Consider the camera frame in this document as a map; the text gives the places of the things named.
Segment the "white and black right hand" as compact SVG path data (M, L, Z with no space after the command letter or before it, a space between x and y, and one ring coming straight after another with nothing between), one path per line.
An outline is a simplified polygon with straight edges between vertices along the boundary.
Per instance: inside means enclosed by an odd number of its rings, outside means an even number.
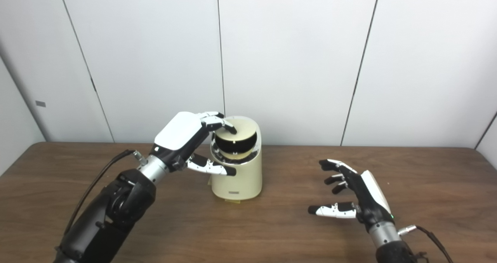
M383 222L395 223L390 206L370 171L359 173L339 160L325 159L318 163L323 171L337 172L324 181L326 185L337 183L332 194L350 189L357 201L311 205L308 208L309 214L339 219L355 218L365 226L366 231Z

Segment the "white and black left hand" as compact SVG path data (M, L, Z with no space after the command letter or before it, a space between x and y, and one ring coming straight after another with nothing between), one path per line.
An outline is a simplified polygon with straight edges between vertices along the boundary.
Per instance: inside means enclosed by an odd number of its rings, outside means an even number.
M223 166L206 157L194 155L209 134L218 129L237 134L234 125L222 113L179 112L156 135L149 156L158 159L166 172L191 169L219 176L236 176L234 167Z

